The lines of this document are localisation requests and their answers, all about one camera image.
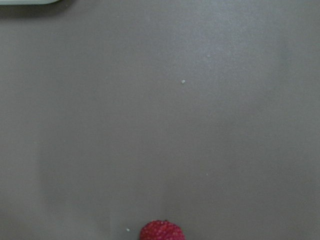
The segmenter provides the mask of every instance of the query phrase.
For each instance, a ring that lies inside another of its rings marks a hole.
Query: white object
[[[0,0],[0,5],[51,4],[58,0]]]

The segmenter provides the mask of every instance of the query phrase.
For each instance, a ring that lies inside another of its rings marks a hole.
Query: red raspberry
[[[140,240],[185,240],[185,236],[177,225],[167,220],[155,220],[141,229]]]

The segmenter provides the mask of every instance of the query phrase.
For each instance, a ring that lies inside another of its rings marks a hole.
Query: raspberry
[[[140,240],[185,240],[185,236],[179,226],[167,220],[155,220],[141,229]]]

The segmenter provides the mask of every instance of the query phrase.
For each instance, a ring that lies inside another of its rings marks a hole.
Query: gray table
[[[0,44],[0,239],[320,239],[320,1],[1,6]]]

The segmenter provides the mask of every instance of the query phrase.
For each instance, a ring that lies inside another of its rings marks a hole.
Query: gray surface
[[[136,240],[169,219],[188,240],[319,240],[319,12],[0,7],[0,238]]]

